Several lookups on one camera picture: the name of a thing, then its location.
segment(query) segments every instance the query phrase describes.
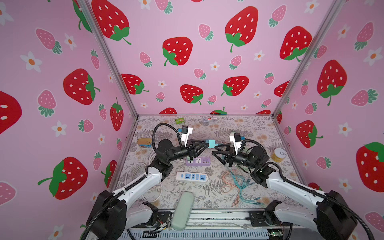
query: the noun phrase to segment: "power strip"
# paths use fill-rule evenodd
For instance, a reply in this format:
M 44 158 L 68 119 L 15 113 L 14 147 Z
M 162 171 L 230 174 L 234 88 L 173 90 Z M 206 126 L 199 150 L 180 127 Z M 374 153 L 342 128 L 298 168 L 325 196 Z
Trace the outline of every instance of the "power strip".
M 176 180 L 183 181 L 183 182 L 205 183 L 208 181 L 208 176 L 205 173 L 177 172 Z
M 209 167 L 211 166 L 210 157 L 195 157 L 193 160 L 190 160 L 189 157 L 185 160 L 185 165 L 188 167 Z

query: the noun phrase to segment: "red strawberry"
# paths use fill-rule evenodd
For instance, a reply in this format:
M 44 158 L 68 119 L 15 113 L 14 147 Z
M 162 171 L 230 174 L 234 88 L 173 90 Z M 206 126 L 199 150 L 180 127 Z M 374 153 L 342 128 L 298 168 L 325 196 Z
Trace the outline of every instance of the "red strawberry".
M 214 32 L 211 31 L 211 27 L 206 24 L 199 25 L 200 37 L 205 38 L 206 41 L 210 41 L 214 38 Z
M 120 138 L 118 138 L 118 139 L 116 140 L 116 144 L 118 145 L 118 150 L 121 151 L 122 142 L 121 142 L 121 139 L 120 139 Z
M 256 113 L 256 114 L 271 114 L 271 110 L 263 110 L 263 111 L 260 111 L 260 112 L 258 112 L 258 113 Z
M 203 90 L 201 88 L 184 84 L 180 87 L 180 93 L 184 101 L 187 103 L 197 103 L 203 98 Z
M 53 177 L 43 179 L 37 185 L 52 179 L 49 190 L 56 199 L 62 200 L 70 197 L 87 181 L 88 171 L 79 160 L 66 157 L 53 170 Z
M 365 219 L 377 230 L 384 232 L 384 217 L 382 217 L 380 214 L 377 212 L 370 212 L 365 215 Z
M 317 109 L 316 103 L 308 104 L 308 106 L 305 108 L 305 113 L 312 114 L 313 112 L 316 112 L 316 109 Z
M 100 117 L 105 121 L 107 120 L 107 110 L 104 108 L 103 104 L 99 105 Z
M 140 94 L 143 91 L 149 92 L 147 90 L 144 90 L 144 82 L 138 76 L 132 74 L 121 74 L 121 76 L 130 94 Z
M 319 48 L 316 49 L 316 51 L 313 54 L 314 58 L 321 58 L 325 52 L 327 52 L 327 47 L 324 45 L 321 45 Z
M 284 60 L 297 59 L 307 50 L 312 41 L 312 35 L 301 26 L 296 26 L 285 35 L 280 48 L 280 58 Z
M 107 0 L 92 0 L 92 11 L 104 36 L 115 41 L 129 35 L 129 22 L 124 13 Z
M 353 96 L 351 99 L 351 103 L 356 106 L 365 106 L 367 103 L 371 104 L 374 101 L 377 100 L 377 96 L 379 94 L 376 92 L 376 90 L 369 89 L 368 91 L 366 90 L 360 90 L 358 93 Z
M 367 41 L 372 38 L 373 35 L 373 23 L 369 22 L 365 24 L 364 28 L 359 32 L 356 37 L 355 50 L 359 51 L 368 45 Z
M 164 93 L 163 93 L 163 92 L 159 92 L 159 93 L 156 94 L 156 100 L 157 100 L 158 102 L 162 102 L 162 101 L 164 101 L 164 98 L 165 98 L 165 96 L 164 96 Z
M 296 136 L 306 148 L 312 147 L 316 143 L 316 138 L 323 138 L 323 136 L 317 137 L 317 128 L 310 120 L 296 126 Z
M 359 148 L 356 163 L 364 185 L 375 192 L 384 192 L 384 145 L 371 142 Z
M 95 154 L 95 159 L 93 160 L 93 168 L 97 171 L 101 165 L 101 153 L 97 152 Z
M 314 183 L 314 182 L 311 182 L 310 184 L 308 184 L 308 186 L 311 187 L 311 188 L 313 188 L 313 189 L 322 191 L 321 187 L 319 187 L 319 185 L 317 185 L 317 184 Z
M 80 131 L 88 133 L 93 129 L 93 123 L 88 119 L 81 120 L 78 127 Z
M 331 161 L 327 157 L 319 157 L 316 160 L 317 166 L 321 167 L 322 169 L 327 169 L 331 167 Z
M 281 114 L 281 111 L 280 111 L 279 114 L 276 117 L 276 120 L 280 124 L 282 119 L 283 119 L 283 115 Z
M 17 190 L 11 184 L 0 181 L 0 206 L 16 197 Z
M 82 68 L 76 69 L 64 78 L 64 91 L 72 99 L 84 105 L 90 105 L 96 96 L 93 79 Z
M 109 184 L 111 183 L 111 180 L 112 180 L 112 177 L 113 177 L 113 174 L 115 172 L 117 164 L 118 163 L 115 160 L 112 160 L 108 164 L 107 168 L 105 169 L 105 173 L 103 173 L 103 171 L 101 171 L 101 174 L 105 175 L 104 183 L 105 183 L 105 186 L 107 186 L 107 187 L 109 187 Z
M 93 66 L 98 70 L 100 66 L 100 61 L 98 59 L 98 55 L 94 49 L 91 51 L 91 61 L 93 63 Z
M 186 64 L 192 52 L 192 42 L 189 38 L 181 36 L 169 38 L 163 42 L 163 55 L 172 65 L 181 66 Z
M 212 95 L 212 96 L 210 96 L 210 97 L 208 98 L 207 103 L 208 103 L 209 105 L 212 105 L 212 104 L 215 103 L 216 100 L 217 100 L 216 95 Z
M 172 12 L 172 3 L 168 0 L 155 0 L 157 8 L 160 11 L 164 11 L 165 14 L 170 14 Z
M 124 112 L 120 104 L 118 104 L 118 98 L 116 97 L 116 103 L 114 103 L 109 111 L 109 115 L 111 116 L 111 121 L 113 128 L 116 131 L 119 131 L 122 125 L 122 120 L 124 119 Z
M 268 105 L 270 105 L 272 102 L 272 99 L 267 99 L 263 102 L 262 108 L 266 108 Z
M 22 108 L 18 101 L 0 91 L 0 134 L 14 125 L 22 116 Z
M 241 56 L 238 55 L 238 56 L 232 58 L 231 64 L 229 64 L 229 68 L 231 70 L 235 70 L 237 68 L 237 66 L 239 66 L 240 64 L 241 64 Z
M 285 133 L 286 135 L 290 134 L 290 133 L 291 133 L 291 127 L 290 127 L 290 126 L 285 127 L 285 129 L 284 129 L 284 133 Z
M 79 6 L 79 3 L 77 2 L 77 0 L 72 0 L 72 2 L 73 2 L 74 11 L 76 12 L 76 15 L 80 18 L 79 30 L 81 30 L 80 23 L 83 23 L 83 26 L 85 27 L 85 29 L 87 29 L 88 31 L 92 32 L 91 27 L 89 26 L 87 20 L 84 17 L 83 11 L 81 10 L 81 8 Z
M 163 111 L 159 112 L 159 114 L 177 114 L 174 108 L 166 108 Z
M 55 113 L 53 109 L 56 107 L 56 100 L 49 90 L 43 90 L 40 93 L 37 97 L 37 103 L 40 105 L 37 109 L 42 116 L 44 115 L 47 118 Z
M 285 82 L 285 83 L 283 83 L 283 84 L 277 86 L 277 87 L 275 88 L 275 90 L 273 91 L 273 93 L 274 93 L 276 96 L 278 96 L 278 97 L 282 97 L 282 96 L 283 96 L 283 93 L 285 92 L 285 89 L 286 89 L 287 86 L 288 86 L 288 83 L 289 83 L 289 81 L 287 81 L 287 82 Z
M 205 79 L 207 77 L 206 74 L 204 73 L 204 71 L 201 69 L 198 69 L 198 68 L 195 68 L 193 73 L 195 74 L 195 77 L 200 78 L 200 79 Z
M 286 5 L 281 5 L 280 7 L 276 8 L 276 10 L 272 13 L 272 18 L 269 19 L 269 27 L 274 28 L 276 25 L 278 25 L 279 22 L 283 20 L 286 10 Z
M 223 84 L 224 92 L 220 96 L 223 96 L 224 93 L 228 96 L 237 96 L 244 91 L 248 83 L 249 78 L 245 76 L 227 78 Z
M 227 112 L 224 112 L 225 107 L 223 107 L 223 110 L 215 110 L 212 111 L 210 114 L 227 114 Z
M 272 84 L 274 79 L 275 79 L 275 77 L 273 76 L 273 73 L 268 73 L 265 75 L 264 82 L 269 85 L 269 84 Z
M 55 41 L 55 37 L 52 33 L 41 28 L 36 28 L 35 32 L 36 36 L 46 49 L 52 50 L 52 52 L 57 55 L 60 55 L 63 52 L 60 43 Z
M 236 14 L 225 26 L 227 41 L 232 43 L 232 47 L 240 47 L 249 43 L 256 32 L 259 12 L 257 8 L 249 6 Z
M 328 61 L 324 65 L 317 82 L 317 92 L 323 98 L 329 98 L 329 106 L 332 96 L 339 94 L 346 82 L 347 73 L 340 63 L 336 60 Z
M 308 91 L 308 80 L 305 79 L 303 85 L 301 86 L 301 95 L 304 96 Z
M 140 61 L 146 66 L 147 68 L 152 67 L 151 58 L 146 54 L 145 52 L 140 53 Z

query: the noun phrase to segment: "purple power strip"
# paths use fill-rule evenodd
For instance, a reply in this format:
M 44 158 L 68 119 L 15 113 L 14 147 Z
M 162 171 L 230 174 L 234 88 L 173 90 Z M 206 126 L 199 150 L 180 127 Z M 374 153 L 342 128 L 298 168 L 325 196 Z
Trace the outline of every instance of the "purple power strip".
M 188 167 L 208 167 L 211 166 L 210 157 L 195 157 L 193 160 L 185 160 Z

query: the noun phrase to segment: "strawberry wallpaper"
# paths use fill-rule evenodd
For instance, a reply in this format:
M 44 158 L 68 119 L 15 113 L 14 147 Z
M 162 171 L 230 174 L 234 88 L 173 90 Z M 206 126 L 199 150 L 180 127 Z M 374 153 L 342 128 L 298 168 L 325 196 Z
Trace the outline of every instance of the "strawberry wallpaper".
M 309 186 L 343 195 L 384 239 L 384 2 L 345 3 L 282 112 Z M 358 225 L 350 239 L 367 239 Z
M 139 114 L 270 113 L 332 2 L 88 1 Z
M 1 239 L 79 239 L 130 110 L 76 1 L 0 0 L 0 32 Z

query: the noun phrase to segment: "white power strip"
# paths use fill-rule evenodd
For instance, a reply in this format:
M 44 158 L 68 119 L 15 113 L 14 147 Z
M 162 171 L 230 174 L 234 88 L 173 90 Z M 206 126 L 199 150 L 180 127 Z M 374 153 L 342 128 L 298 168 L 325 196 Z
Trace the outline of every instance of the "white power strip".
M 208 181 L 208 176 L 205 173 L 198 172 L 177 172 L 176 180 L 183 182 L 205 183 Z

